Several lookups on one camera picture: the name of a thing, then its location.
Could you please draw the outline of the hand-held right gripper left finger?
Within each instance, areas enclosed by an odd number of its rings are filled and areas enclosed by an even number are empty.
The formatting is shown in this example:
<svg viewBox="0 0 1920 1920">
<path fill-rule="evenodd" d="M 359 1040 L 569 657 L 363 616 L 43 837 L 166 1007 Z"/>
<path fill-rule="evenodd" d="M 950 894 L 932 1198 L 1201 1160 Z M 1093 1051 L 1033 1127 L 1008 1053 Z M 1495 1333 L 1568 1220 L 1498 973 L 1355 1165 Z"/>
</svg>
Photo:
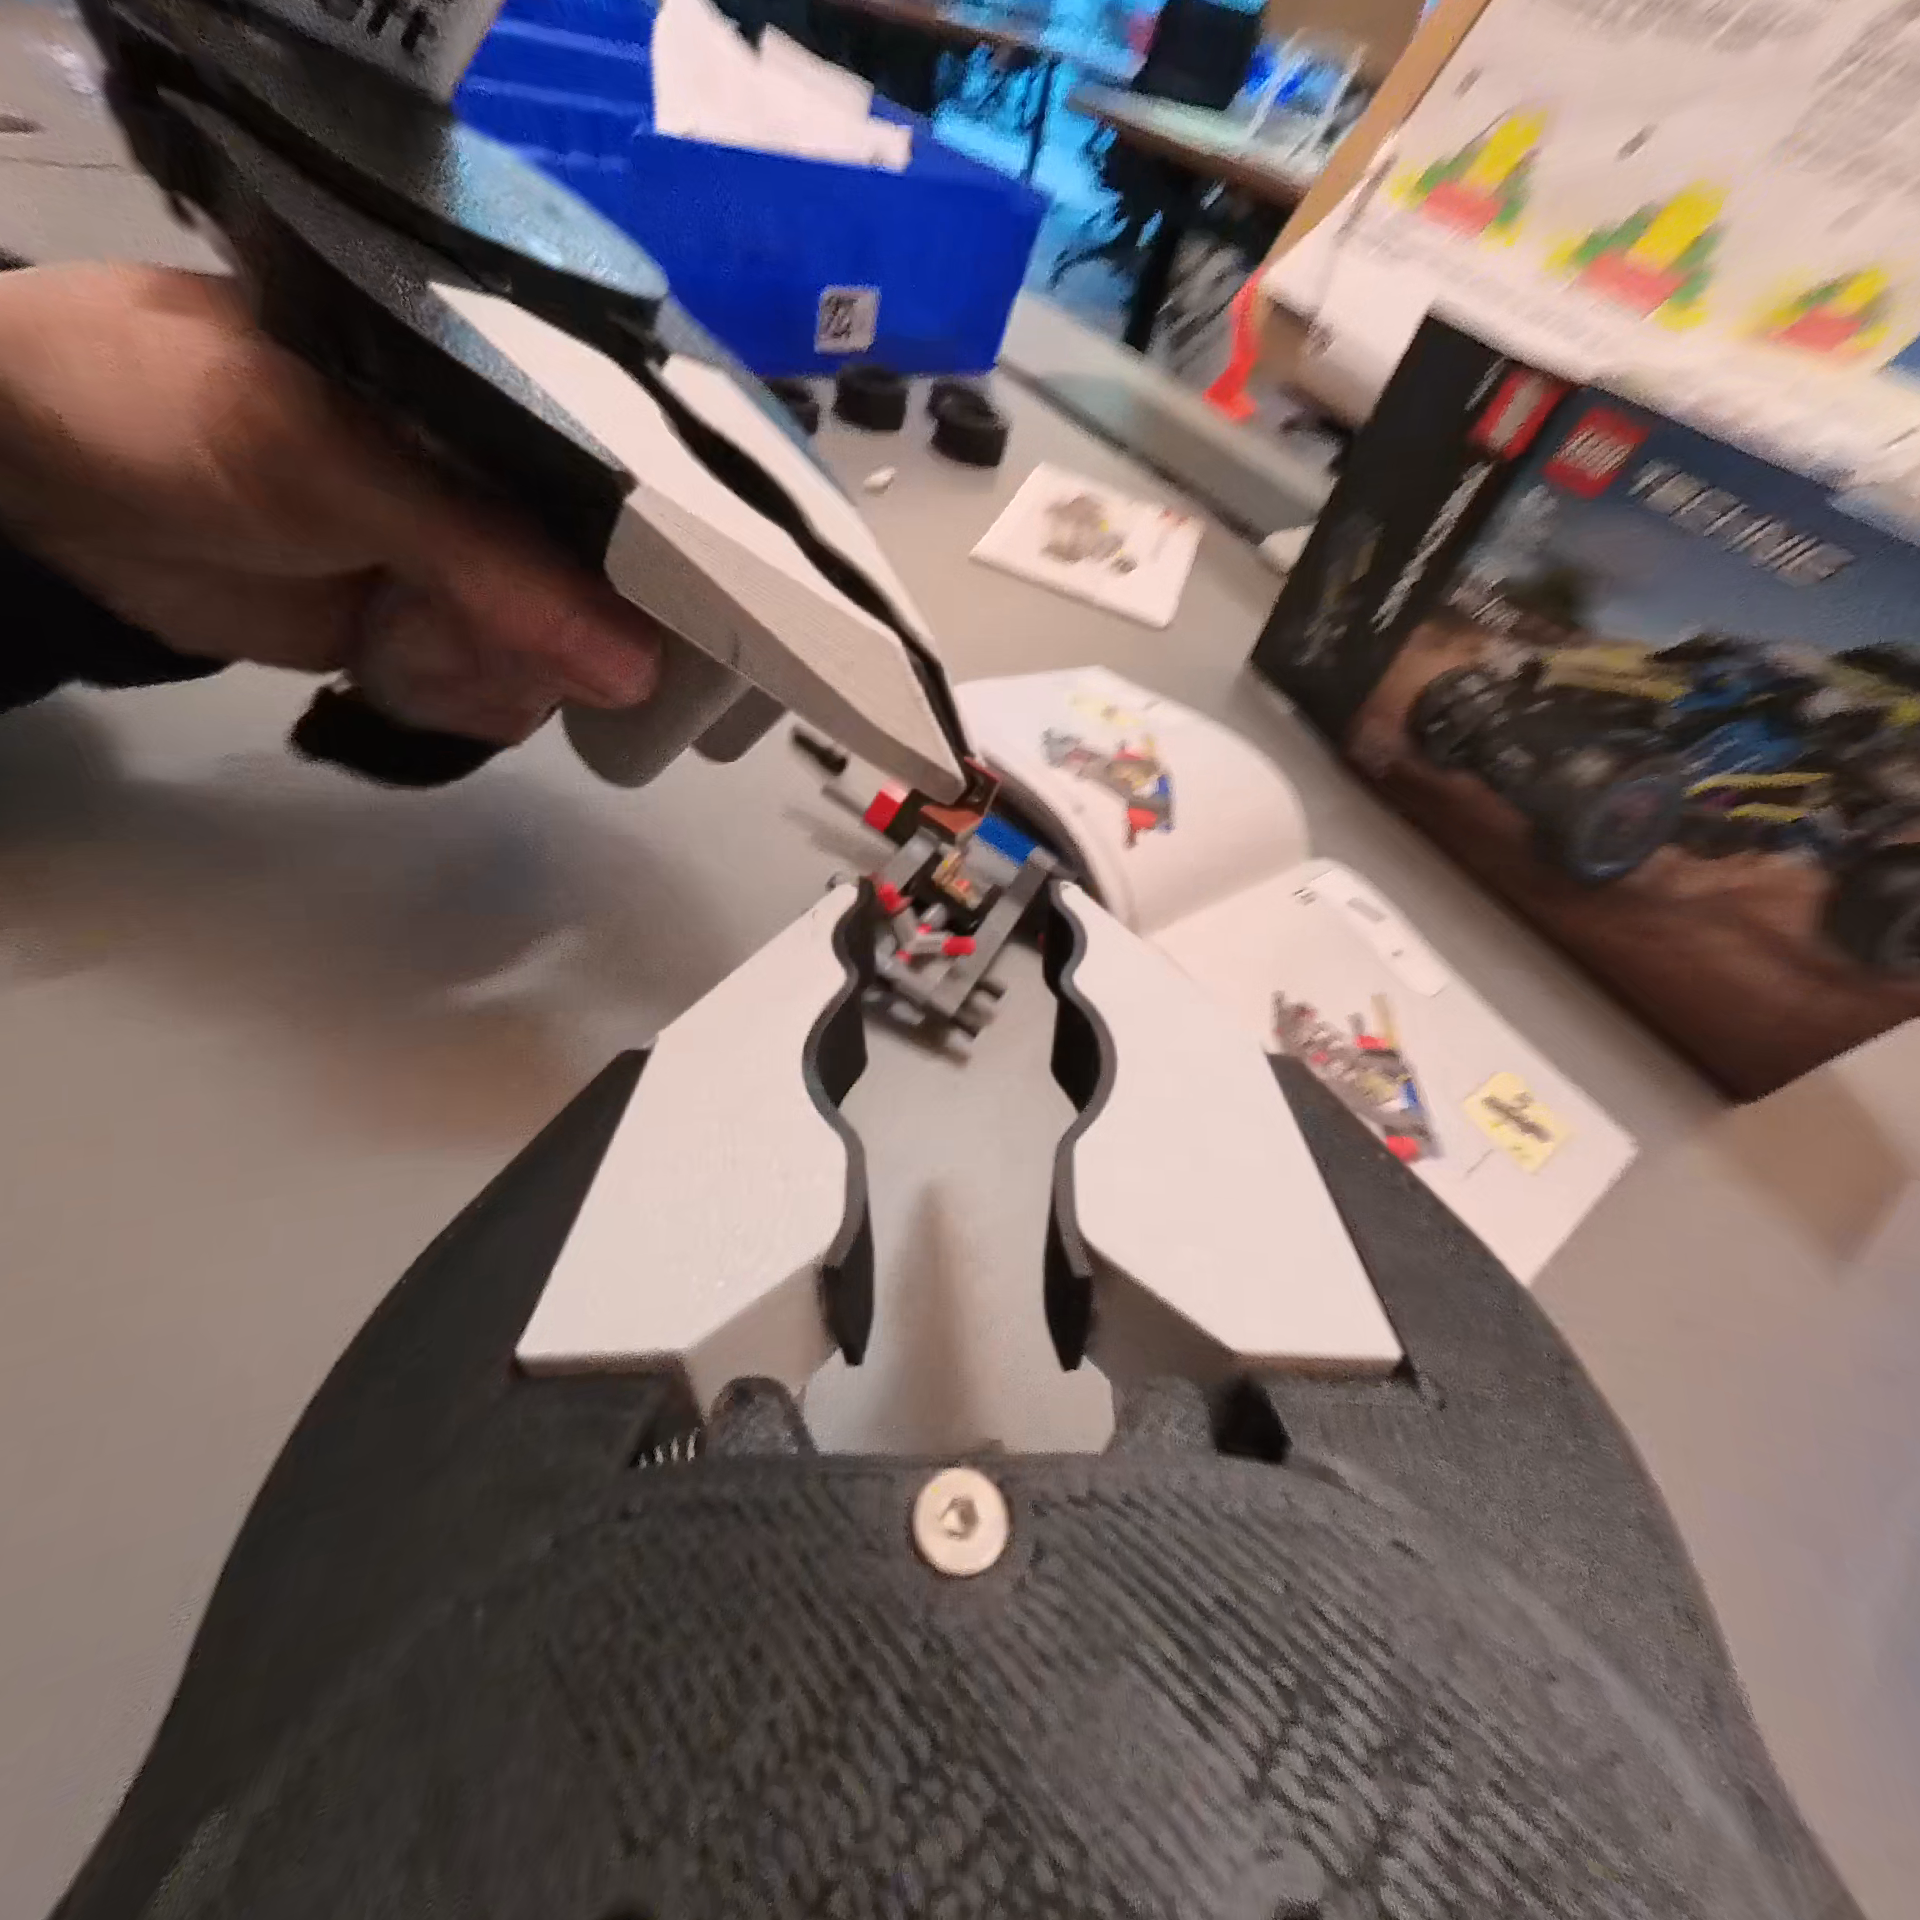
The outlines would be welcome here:
<svg viewBox="0 0 1920 1920">
<path fill-rule="evenodd" d="M 659 1032 L 518 1337 L 524 1373 L 804 1393 L 873 1333 L 873 894 L 834 884 Z"/>
</svg>

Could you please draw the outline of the person's left forearm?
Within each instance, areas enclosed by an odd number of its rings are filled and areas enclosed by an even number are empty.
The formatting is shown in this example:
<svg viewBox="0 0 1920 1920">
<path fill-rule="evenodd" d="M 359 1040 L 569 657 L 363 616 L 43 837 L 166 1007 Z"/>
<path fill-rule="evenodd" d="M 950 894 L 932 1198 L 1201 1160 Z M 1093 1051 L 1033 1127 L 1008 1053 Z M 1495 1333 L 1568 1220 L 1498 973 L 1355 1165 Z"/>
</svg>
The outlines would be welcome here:
<svg viewBox="0 0 1920 1920">
<path fill-rule="evenodd" d="M 3 534 L 3 715 L 68 687 L 145 691 L 213 680 L 226 665 L 175 653 L 119 620 Z"/>
</svg>

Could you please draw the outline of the person's left hand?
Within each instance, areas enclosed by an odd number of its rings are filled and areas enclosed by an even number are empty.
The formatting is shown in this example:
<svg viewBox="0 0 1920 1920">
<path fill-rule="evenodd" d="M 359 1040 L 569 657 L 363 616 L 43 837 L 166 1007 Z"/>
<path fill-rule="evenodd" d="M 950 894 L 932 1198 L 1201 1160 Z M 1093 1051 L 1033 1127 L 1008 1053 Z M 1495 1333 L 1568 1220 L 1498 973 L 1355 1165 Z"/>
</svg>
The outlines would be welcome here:
<svg viewBox="0 0 1920 1920">
<path fill-rule="evenodd" d="M 6 271 L 3 531 L 183 657 L 347 680 L 421 732 L 509 747 L 659 684 L 648 616 L 276 346 L 224 276 Z"/>
</svg>

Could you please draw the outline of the white instruction poster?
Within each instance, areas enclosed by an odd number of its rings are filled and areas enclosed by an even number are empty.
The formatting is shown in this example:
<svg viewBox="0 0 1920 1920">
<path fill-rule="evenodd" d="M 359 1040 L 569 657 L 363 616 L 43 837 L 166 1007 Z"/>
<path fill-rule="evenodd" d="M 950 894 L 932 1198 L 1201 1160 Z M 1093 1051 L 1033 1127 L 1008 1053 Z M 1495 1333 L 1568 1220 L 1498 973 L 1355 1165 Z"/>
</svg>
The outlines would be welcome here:
<svg viewBox="0 0 1920 1920">
<path fill-rule="evenodd" d="M 1371 407 L 1435 316 L 1914 518 L 1917 6 L 1487 2 L 1278 280 Z"/>
</svg>

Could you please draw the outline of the blue tagged storage bin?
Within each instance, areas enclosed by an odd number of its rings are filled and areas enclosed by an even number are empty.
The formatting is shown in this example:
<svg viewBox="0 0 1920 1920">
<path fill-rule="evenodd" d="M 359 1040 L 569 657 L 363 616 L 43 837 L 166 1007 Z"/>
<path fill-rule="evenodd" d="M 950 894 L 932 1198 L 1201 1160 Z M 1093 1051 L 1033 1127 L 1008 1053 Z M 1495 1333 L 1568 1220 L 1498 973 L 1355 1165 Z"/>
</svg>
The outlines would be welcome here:
<svg viewBox="0 0 1920 1920">
<path fill-rule="evenodd" d="M 1000 357 L 1047 203 L 924 132 L 902 170 L 638 132 L 613 213 L 762 377 L 970 377 Z"/>
</svg>

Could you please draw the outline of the brown partition board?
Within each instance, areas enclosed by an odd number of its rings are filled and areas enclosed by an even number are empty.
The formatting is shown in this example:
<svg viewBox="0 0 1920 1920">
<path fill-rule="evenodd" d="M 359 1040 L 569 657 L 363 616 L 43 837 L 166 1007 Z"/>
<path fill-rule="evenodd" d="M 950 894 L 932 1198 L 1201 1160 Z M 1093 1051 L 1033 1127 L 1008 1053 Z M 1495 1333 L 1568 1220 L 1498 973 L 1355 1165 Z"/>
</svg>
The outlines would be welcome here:
<svg viewBox="0 0 1920 1920">
<path fill-rule="evenodd" d="M 1292 294 L 1281 293 L 1281 271 L 1292 253 L 1311 245 L 1317 231 L 1370 178 L 1483 10 L 1487 2 L 1430 2 L 1423 9 L 1404 51 L 1385 69 L 1370 107 L 1332 149 L 1306 200 L 1292 209 L 1261 276 L 1251 280 L 1261 377 L 1332 411 L 1334 421 L 1355 423 L 1366 415 L 1371 402 L 1358 392 L 1352 380 L 1322 377 L 1314 368 L 1311 316 L 1317 314 L 1321 297 L 1310 294 L 1310 303 L 1298 308 Z"/>
</svg>

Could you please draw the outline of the lego set box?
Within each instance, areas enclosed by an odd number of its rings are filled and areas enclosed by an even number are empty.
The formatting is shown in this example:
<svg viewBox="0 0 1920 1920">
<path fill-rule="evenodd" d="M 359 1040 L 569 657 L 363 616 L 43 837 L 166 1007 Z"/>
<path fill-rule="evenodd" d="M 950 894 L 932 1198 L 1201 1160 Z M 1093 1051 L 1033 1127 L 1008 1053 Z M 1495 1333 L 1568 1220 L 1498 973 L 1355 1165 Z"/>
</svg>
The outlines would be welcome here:
<svg viewBox="0 0 1920 1920">
<path fill-rule="evenodd" d="M 1917 1021 L 1917 474 L 1430 316 L 1251 670 L 1715 1086 Z"/>
</svg>

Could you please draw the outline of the partly built lego chassis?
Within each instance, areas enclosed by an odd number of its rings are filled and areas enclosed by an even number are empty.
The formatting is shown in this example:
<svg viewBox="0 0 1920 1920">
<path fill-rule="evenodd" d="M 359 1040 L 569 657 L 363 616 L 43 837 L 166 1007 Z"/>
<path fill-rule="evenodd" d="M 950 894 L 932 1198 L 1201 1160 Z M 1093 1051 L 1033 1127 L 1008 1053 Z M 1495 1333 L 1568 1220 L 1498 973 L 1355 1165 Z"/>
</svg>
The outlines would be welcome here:
<svg viewBox="0 0 1920 1920">
<path fill-rule="evenodd" d="M 995 813 L 955 828 L 897 781 L 830 749 L 824 797 L 882 837 L 873 887 L 873 984 L 878 1015 L 955 1047 L 983 1036 L 1006 992 L 1000 958 L 1041 935 L 1059 860 Z"/>
</svg>

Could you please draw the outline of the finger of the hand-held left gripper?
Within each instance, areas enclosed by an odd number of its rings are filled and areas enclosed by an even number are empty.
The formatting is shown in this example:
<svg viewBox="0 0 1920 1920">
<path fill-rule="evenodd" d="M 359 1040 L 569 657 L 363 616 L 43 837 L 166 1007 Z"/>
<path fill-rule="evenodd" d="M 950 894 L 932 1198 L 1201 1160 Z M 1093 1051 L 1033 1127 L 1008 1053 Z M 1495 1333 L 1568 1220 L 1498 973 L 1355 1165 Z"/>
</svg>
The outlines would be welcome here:
<svg viewBox="0 0 1920 1920">
<path fill-rule="evenodd" d="M 610 520 L 606 579 L 663 633 L 659 683 L 638 706 L 565 711 L 568 743 L 590 771 L 616 788 L 640 788 L 688 749 L 733 762 L 789 711 L 936 801 L 963 801 L 974 792 L 974 749 L 957 710 L 955 734 L 875 734 L 849 711 L 815 723 L 752 684 L 737 662 L 737 646 L 762 636 L 755 614 L 771 608 L 782 579 L 710 527 L 707 511 L 730 507 L 730 496 L 648 396 L 648 368 L 663 355 L 715 361 L 648 340 L 638 368 L 628 372 L 609 350 L 590 346 L 505 297 L 451 284 L 434 293 L 462 324 L 531 380 L 534 396 L 557 403 L 628 474 L 628 493 Z"/>
<path fill-rule="evenodd" d="M 663 355 L 647 377 L 730 496 L 704 511 L 710 527 L 782 579 L 755 614 L 762 636 L 737 646 L 748 680 L 815 723 L 849 711 L 882 736 L 951 736 L 955 698 L 924 614 L 786 407 L 688 353 Z"/>
</svg>

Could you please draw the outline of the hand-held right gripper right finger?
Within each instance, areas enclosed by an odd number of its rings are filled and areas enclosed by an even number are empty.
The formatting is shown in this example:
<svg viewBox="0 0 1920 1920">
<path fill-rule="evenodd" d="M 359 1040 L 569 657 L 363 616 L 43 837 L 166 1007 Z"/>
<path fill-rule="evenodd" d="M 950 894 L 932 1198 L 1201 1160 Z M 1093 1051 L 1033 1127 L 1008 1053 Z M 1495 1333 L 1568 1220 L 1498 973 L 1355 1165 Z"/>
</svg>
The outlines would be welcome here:
<svg viewBox="0 0 1920 1920">
<path fill-rule="evenodd" d="M 1078 884 L 1047 888 L 1041 1304 L 1107 1379 L 1385 1379 L 1404 1348 L 1263 1044 Z"/>
</svg>

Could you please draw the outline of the orange plastic stand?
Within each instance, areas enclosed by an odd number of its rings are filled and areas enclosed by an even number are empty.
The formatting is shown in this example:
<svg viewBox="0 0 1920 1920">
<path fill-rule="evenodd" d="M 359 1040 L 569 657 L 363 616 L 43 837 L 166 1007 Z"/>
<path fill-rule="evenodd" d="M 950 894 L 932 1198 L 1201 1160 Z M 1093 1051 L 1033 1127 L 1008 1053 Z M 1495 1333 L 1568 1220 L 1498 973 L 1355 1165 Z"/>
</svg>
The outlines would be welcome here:
<svg viewBox="0 0 1920 1920">
<path fill-rule="evenodd" d="M 1263 338 L 1263 299 L 1261 299 L 1263 271 L 1248 272 L 1248 279 L 1235 288 L 1233 299 L 1223 314 L 1227 353 L 1220 374 L 1202 391 L 1202 402 L 1233 426 L 1251 423 L 1258 417 L 1258 402 L 1251 396 L 1251 381 L 1261 368 L 1261 338 Z"/>
</svg>

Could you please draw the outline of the closed instruction booklet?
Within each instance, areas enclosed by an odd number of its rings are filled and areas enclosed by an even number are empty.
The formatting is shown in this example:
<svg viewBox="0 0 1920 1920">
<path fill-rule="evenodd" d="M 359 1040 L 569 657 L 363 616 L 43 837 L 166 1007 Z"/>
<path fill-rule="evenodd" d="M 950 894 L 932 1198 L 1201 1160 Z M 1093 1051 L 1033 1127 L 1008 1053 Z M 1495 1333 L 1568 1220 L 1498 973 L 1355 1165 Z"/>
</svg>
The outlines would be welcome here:
<svg viewBox="0 0 1920 1920">
<path fill-rule="evenodd" d="M 1202 515 L 1040 463 L 974 542 L 970 558 L 1149 629 L 1178 614 Z"/>
</svg>

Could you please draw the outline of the open instruction booklet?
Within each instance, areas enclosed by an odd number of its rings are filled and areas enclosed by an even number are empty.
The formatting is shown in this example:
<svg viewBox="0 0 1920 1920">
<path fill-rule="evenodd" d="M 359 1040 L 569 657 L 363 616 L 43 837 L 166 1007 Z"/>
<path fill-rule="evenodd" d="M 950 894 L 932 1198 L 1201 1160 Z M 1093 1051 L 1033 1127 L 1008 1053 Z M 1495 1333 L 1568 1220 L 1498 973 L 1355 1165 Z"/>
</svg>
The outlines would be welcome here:
<svg viewBox="0 0 1920 1920">
<path fill-rule="evenodd" d="M 1370 878 L 1311 853 L 1270 758 L 1104 668 L 974 680 L 957 706 L 1004 805 L 1122 924 L 1542 1280 L 1636 1142 Z"/>
</svg>

